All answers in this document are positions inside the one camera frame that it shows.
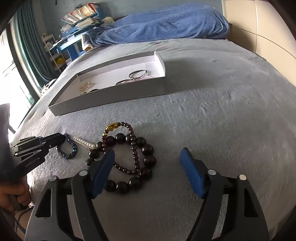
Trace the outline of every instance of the metal screw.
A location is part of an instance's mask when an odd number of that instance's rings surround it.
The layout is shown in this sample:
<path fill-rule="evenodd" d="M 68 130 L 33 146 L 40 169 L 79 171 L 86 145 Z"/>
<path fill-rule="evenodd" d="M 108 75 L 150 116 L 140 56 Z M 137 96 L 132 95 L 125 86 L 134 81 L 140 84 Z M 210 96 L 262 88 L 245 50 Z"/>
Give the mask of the metal screw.
<path fill-rule="evenodd" d="M 215 176 L 215 175 L 217 174 L 217 172 L 216 172 L 214 169 L 209 169 L 209 170 L 207 171 L 207 173 L 208 173 L 209 175 L 211 175 L 211 176 Z"/>
<path fill-rule="evenodd" d="M 79 172 L 79 176 L 86 176 L 88 174 L 88 171 L 87 170 L 82 170 Z"/>
<path fill-rule="evenodd" d="M 51 177 L 49 178 L 49 181 L 50 181 L 50 182 L 54 182 L 56 179 L 57 179 L 57 176 L 51 176 Z"/>
<path fill-rule="evenodd" d="M 239 175 L 239 179 L 245 181 L 247 177 L 244 174 Z"/>

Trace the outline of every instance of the bed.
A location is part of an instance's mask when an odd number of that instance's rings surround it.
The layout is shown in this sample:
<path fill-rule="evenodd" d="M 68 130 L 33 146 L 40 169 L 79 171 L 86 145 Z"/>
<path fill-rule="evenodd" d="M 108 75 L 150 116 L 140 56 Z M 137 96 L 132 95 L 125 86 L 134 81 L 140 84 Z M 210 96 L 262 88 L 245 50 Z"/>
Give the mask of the bed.
<path fill-rule="evenodd" d="M 125 55 L 156 50 L 166 66 L 169 94 L 134 99 L 54 116 L 48 104 L 77 72 Z M 138 192 L 103 192 L 93 201 L 110 240 L 186 240 L 202 200 L 179 163 L 187 147 L 225 176 L 245 174 L 270 231 L 296 204 L 296 89 L 266 60 L 221 39 L 168 39 L 94 48 L 74 60 L 25 118 L 15 139 L 56 132 L 95 143 L 114 121 L 130 123 L 155 149 L 153 178 Z M 70 152 L 68 143 L 61 148 Z M 74 159 L 51 149 L 28 174 L 33 202 L 51 175 L 85 169 L 88 151 Z M 115 146 L 116 160 L 130 166 L 129 148 Z M 128 177 L 112 170 L 114 181 Z M 225 203 L 221 216 L 225 213 Z M 223 226 L 216 227 L 217 236 Z"/>

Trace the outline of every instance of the black bead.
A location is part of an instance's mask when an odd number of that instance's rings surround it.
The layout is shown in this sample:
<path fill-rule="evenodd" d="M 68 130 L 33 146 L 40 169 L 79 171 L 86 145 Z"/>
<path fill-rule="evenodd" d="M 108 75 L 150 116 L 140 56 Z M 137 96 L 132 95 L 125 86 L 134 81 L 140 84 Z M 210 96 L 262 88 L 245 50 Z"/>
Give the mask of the black bead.
<path fill-rule="evenodd" d="M 153 155 L 146 156 L 143 160 L 143 163 L 145 167 L 149 167 L 149 168 L 154 167 L 156 164 L 156 158 Z"/>
<path fill-rule="evenodd" d="M 85 164 L 87 165 L 87 167 L 90 167 L 90 165 L 94 162 L 95 160 L 92 158 L 88 158 L 85 162 Z"/>
<path fill-rule="evenodd" d="M 103 150 L 103 142 L 98 142 L 97 144 L 96 144 L 96 149 L 99 151 L 99 152 L 103 152 L 104 150 Z"/>
<path fill-rule="evenodd" d="M 129 192 L 129 185 L 126 182 L 119 182 L 116 189 L 120 194 L 126 194 Z"/>
<path fill-rule="evenodd" d="M 126 135 L 126 143 L 131 144 L 131 135 Z"/>
<path fill-rule="evenodd" d="M 116 144 L 116 140 L 113 136 L 108 136 L 106 138 L 107 146 L 114 146 Z"/>
<path fill-rule="evenodd" d="M 132 177 L 128 183 L 129 183 L 131 189 L 134 189 L 134 190 L 140 189 L 143 185 L 142 180 L 138 177 Z"/>
<path fill-rule="evenodd" d="M 143 137 L 139 137 L 136 139 L 136 145 L 137 147 L 142 148 L 144 145 L 146 145 L 146 140 Z"/>
<path fill-rule="evenodd" d="M 147 167 L 143 167 L 140 170 L 139 176 L 142 180 L 149 180 L 152 178 L 152 170 Z"/>
<path fill-rule="evenodd" d="M 122 144 L 122 143 L 124 143 L 126 141 L 126 136 L 124 134 L 122 134 L 122 133 L 118 133 L 115 136 L 115 138 L 116 138 L 117 143 L 119 143 L 119 144 Z"/>
<path fill-rule="evenodd" d="M 99 157 L 99 152 L 96 149 L 91 149 L 89 151 L 89 157 L 92 159 L 96 159 Z"/>
<path fill-rule="evenodd" d="M 116 182 L 112 180 L 107 180 L 104 186 L 107 192 L 114 192 L 116 190 Z"/>
<path fill-rule="evenodd" d="M 148 156 L 148 155 L 152 155 L 154 152 L 154 148 L 152 145 L 150 144 L 146 144 L 142 147 L 142 153 L 143 155 L 145 156 Z"/>

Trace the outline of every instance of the open box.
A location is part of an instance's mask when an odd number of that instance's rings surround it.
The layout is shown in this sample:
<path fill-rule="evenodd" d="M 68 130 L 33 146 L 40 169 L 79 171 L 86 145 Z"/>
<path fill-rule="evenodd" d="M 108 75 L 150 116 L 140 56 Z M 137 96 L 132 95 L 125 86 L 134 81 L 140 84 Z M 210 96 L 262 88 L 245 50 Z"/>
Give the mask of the open box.
<path fill-rule="evenodd" d="M 142 69 L 147 70 L 147 75 L 152 78 L 115 85 L 118 81 L 129 79 L 131 72 Z M 88 82 L 91 83 L 91 88 L 83 94 L 80 86 Z M 167 93 L 163 60 L 156 51 L 151 51 L 110 60 L 79 72 L 63 86 L 48 107 L 57 116 L 99 105 Z"/>

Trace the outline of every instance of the blue blanket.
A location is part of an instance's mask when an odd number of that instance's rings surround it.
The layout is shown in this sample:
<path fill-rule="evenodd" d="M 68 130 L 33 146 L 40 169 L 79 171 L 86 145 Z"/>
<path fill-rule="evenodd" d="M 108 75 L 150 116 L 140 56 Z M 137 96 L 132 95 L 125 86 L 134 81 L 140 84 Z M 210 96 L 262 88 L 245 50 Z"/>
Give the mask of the blue blanket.
<path fill-rule="evenodd" d="M 88 31 L 85 43 L 106 46 L 177 38 L 222 39 L 228 32 L 229 23 L 213 7 L 184 4 L 130 14 L 108 26 Z"/>

